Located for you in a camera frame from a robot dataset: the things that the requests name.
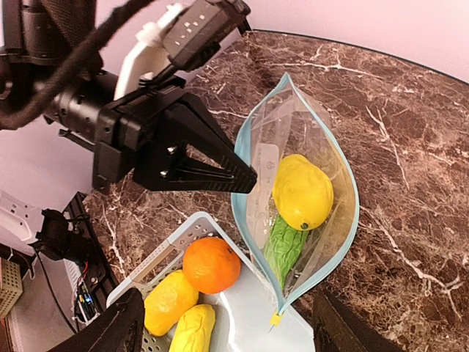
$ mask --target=brown marble surface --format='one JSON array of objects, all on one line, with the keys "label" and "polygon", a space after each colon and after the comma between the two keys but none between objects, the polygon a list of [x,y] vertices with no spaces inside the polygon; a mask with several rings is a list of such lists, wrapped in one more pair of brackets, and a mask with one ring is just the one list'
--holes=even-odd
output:
[{"label": "brown marble surface", "polygon": [[[254,32],[188,88],[235,140],[285,71],[331,113],[361,197],[355,242],[322,285],[406,351],[469,351],[469,86],[371,51]],[[198,210],[244,247],[228,194],[150,193],[126,178],[86,206],[120,279]],[[311,294],[295,308],[311,321]]]}]

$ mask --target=wire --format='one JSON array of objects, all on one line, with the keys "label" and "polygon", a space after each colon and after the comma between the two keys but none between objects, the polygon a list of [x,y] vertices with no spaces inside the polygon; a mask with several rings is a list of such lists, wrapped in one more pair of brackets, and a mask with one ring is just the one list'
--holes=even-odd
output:
[{"label": "wire", "polygon": [[174,66],[173,64],[169,64],[166,66],[164,70],[162,70],[158,76],[154,77],[153,79],[150,79],[149,81],[144,81],[143,86],[148,87],[148,86],[155,86],[158,84],[162,84],[164,81],[168,80],[177,72],[177,67]]},{"label": "wire", "polygon": [[80,214],[80,215],[77,215],[75,218],[73,219],[65,219],[67,222],[71,222],[72,224],[74,223],[77,223],[77,222],[82,222],[82,221],[86,221],[86,220],[90,220],[91,218],[89,217],[88,214]]},{"label": "wire", "polygon": [[85,262],[85,269],[81,273],[78,280],[76,280],[76,289],[75,289],[75,303],[73,305],[73,317],[75,318],[76,330],[80,331],[80,324],[78,323],[78,317],[76,314],[76,307],[78,306],[78,289],[80,287],[80,282],[85,280],[86,275],[88,274],[88,262]]},{"label": "wire", "polygon": [[29,260],[27,260],[26,257],[21,252],[16,252],[15,254],[17,256],[21,257],[21,259],[24,260],[24,262],[26,263],[26,266],[28,267],[28,270],[29,270],[29,277],[31,277],[31,279],[33,279],[35,272],[34,272],[34,266],[32,265],[32,262],[30,263]]},{"label": "wire", "polygon": [[39,252],[37,251],[37,249],[34,248],[34,251],[36,252],[37,259],[39,260],[39,264],[41,265],[41,268],[43,268],[45,280],[47,281],[47,286],[49,287],[49,290],[50,290],[50,292],[51,292],[51,294],[52,294],[53,301],[55,302],[57,308],[59,309],[60,315],[62,316],[62,318],[64,319],[65,323],[68,325],[68,327],[70,328],[70,330],[71,330],[74,334],[76,334],[77,331],[73,328],[71,322],[68,320],[68,318],[67,318],[67,316],[65,315],[64,311],[63,311],[62,308],[60,307],[60,304],[59,304],[59,301],[57,300],[56,294],[53,292],[52,284],[51,284],[51,281],[50,281],[50,279],[49,279],[49,275],[47,274],[47,271],[45,270],[45,266],[44,266],[44,263],[43,263],[43,259],[39,256]]},{"label": "wire", "polygon": [[0,130],[17,130],[39,117],[62,89],[86,66],[92,55],[102,49],[114,34],[138,11],[150,5],[154,0],[128,0],[114,8],[111,15],[96,30],[92,31],[83,42],[56,69],[45,83],[44,89],[34,95],[20,111],[7,114],[0,111]]}]

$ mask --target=lemon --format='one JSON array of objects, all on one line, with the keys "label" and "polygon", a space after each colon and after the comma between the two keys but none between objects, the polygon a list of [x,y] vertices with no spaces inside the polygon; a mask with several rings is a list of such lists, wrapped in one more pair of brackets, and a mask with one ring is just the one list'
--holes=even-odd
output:
[{"label": "lemon", "polygon": [[199,292],[182,270],[173,271],[145,298],[145,328],[151,335],[163,336],[198,299]]},{"label": "lemon", "polygon": [[190,308],[177,323],[169,352],[209,352],[215,310],[209,304]]},{"label": "lemon", "polygon": [[328,218],[334,201],[329,177],[299,154],[280,160],[272,195],[278,213],[298,231],[319,227]]}]

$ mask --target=white basket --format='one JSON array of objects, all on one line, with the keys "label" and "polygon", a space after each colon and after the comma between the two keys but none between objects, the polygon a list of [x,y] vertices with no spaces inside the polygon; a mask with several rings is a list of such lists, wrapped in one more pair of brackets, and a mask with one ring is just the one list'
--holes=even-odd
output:
[{"label": "white basket", "polygon": [[[276,297],[269,282],[241,252],[235,242],[205,212],[190,216],[157,249],[155,249],[109,295],[107,306],[114,303],[131,287],[143,297],[172,271],[181,269],[185,249],[196,239],[218,236],[223,238],[243,261],[241,275],[235,285],[218,295],[201,295],[202,303],[215,309],[216,323],[210,342],[210,352],[295,352],[314,351],[313,330],[293,309],[289,308],[282,324],[269,332],[270,317],[276,311]],[[176,251],[176,257],[146,284],[141,281],[163,260]],[[168,352],[173,329],[164,337],[154,337],[144,329],[141,352]]]},{"label": "white basket", "polygon": [[1,259],[0,272],[0,319],[3,319],[23,293],[23,285],[18,264]]},{"label": "white basket", "polygon": [[[190,216],[176,231],[174,231],[158,248],[156,248],[143,262],[137,266],[123,282],[120,283],[109,295],[107,306],[115,302],[125,291],[131,287],[137,287],[143,297],[149,293],[172,271],[182,268],[182,256],[187,247],[199,238],[207,236],[218,236],[223,238],[241,258],[245,255],[236,246],[235,242],[217,225],[215,220],[205,212],[198,212]],[[148,282],[142,284],[143,278],[149,274],[162,260],[174,250],[179,254],[161,271]],[[142,341],[142,352],[168,352],[171,344],[170,337],[154,337],[146,329]]]}]

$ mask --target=orange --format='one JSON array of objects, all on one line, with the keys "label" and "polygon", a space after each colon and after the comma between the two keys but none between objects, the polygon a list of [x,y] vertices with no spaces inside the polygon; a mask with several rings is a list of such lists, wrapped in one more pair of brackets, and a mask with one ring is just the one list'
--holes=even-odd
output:
[{"label": "orange", "polygon": [[241,260],[226,241],[205,237],[186,249],[182,272],[193,288],[214,295],[236,282],[241,272]]}]

